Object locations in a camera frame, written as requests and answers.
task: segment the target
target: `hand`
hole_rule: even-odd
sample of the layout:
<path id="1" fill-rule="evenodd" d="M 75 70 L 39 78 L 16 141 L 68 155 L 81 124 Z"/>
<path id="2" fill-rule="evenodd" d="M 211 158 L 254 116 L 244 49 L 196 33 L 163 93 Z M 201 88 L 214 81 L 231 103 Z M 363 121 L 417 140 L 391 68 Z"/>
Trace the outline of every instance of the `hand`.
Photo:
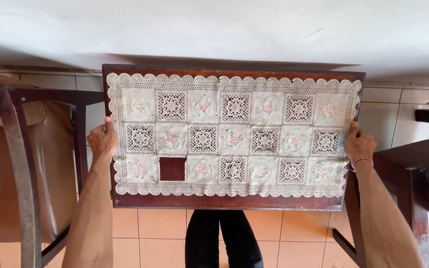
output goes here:
<path id="1" fill-rule="evenodd" d="M 377 147 L 377 142 L 373 136 L 358 128 L 358 122 L 353 121 L 349 129 L 349 135 L 345 139 L 345 153 L 354 163 L 361 158 L 372 159 L 373 151 Z"/>
<path id="2" fill-rule="evenodd" d="M 91 147 L 93 159 L 108 159 L 111 161 L 112 156 L 117 150 L 119 139 L 113 129 L 113 122 L 110 117 L 105 117 L 105 124 L 91 130 L 87 136 L 87 142 Z"/>

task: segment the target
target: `crochet lace doily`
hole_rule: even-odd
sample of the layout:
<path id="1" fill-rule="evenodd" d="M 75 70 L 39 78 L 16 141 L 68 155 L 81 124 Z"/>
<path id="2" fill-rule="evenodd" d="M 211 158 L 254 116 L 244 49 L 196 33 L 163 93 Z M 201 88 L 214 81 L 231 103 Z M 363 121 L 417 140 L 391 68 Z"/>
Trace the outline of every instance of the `crochet lace doily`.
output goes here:
<path id="1" fill-rule="evenodd" d="M 107 75 L 116 192 L 339 197 L 361 82 Z M 160 157 L 186 157 L 184 181 Z"/>

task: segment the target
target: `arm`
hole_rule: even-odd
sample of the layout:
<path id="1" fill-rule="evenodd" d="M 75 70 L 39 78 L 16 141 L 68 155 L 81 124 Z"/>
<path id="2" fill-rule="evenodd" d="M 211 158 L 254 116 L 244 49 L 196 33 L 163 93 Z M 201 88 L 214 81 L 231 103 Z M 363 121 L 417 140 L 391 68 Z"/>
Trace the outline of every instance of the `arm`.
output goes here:
<path id="1" fill-rule="evenodd" d="M 345 141 L 350 161 L 372 159 L 377 142 L 353 122 Z M 372 163 L 360 160 L 355 164 L 360 191 L 360 222 L 369 268 L 425 267 L 415 237 L 378 177 Z"/>
<path id="2" fill-rule="evenodd" d="M 92 129 L 87 141 L 92 166 L 72 217 L 63 268 L 110 268 L 113 264 L 109 167 L 118 139 L 109 117 L 105 125 Z"/>

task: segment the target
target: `red string bracelet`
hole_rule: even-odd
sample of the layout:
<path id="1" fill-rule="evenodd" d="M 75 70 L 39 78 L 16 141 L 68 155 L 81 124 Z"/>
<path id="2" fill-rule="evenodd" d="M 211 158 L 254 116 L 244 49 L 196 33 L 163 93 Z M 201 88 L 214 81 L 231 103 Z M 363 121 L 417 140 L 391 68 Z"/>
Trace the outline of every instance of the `red string bracelet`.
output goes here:
<path id="1" fill-rule="evenodd" d="M 373 161 L 372 161 L 371 159 L 368 159 L 368 158 L 359 158 L 359 159 L 355 160 L 355 161 L 354 161 L 354 163 L 352 163 L 352 168 L 354 168 L 354 170 L 351 170 L 351 169 L 349 169 L 349 168 L 347 168 L 347 167 L 345 167 L 345 169 L 347 169 L 347 170 L 349 170 L 349 171 L 352 171 L 352 172 L 355 172 L 355 164 L 356 164 L 358 161 L 361 161 L 361 160 L 367 160 L 367 161 L 370 161 L 370 163 L 372 163 L 372 167 L 373 167 Z"/>

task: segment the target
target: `black pants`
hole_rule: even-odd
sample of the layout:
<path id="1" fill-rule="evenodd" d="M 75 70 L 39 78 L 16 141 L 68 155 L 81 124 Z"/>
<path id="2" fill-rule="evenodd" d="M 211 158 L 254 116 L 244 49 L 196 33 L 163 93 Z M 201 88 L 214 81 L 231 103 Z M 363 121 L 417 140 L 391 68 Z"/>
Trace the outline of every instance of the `black pants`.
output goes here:
<path id="1" fill-rule="evenodd" d="M 219 225 L 230 268 L 263 268 L 263 257 L 242 210 L 195 210 L 186 231 L 187 268 L 219 267 Z"/>

